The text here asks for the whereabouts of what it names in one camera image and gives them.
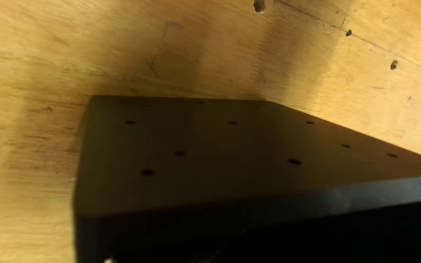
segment plywood surface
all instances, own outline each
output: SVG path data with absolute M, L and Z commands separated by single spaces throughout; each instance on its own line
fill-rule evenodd
M 421 153 L 421 0 L 0 0 L 0 261 L 72 261 L 95 93 L 269 99 Z

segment wood grain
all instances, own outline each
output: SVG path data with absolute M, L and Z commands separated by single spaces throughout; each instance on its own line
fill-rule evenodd
M 0 0 L 0 261 L 72 261 L 95 93 L 269 99 L 421 153 L 421 0 Z

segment black metal base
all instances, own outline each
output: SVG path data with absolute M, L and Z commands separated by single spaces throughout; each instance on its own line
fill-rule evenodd
M 198 241 L 214 251 L 255 229 L 418 202 L 420 155 L 287 107 L 97 96 L 75 193 L 78 261 L 180 257 Z

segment black metal plate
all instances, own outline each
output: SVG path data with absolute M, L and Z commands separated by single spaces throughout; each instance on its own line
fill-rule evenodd
M 420 155 L 278 104 L 95 96 L 75 215 L 144 244 L 413 202 Z

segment wooden wall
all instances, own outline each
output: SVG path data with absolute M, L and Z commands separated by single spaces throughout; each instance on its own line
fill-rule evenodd
M 95 93 L 269 99 L 421 153 L 421 0 L 266 1 L 0 0 L 0 261 L 72 261 Z

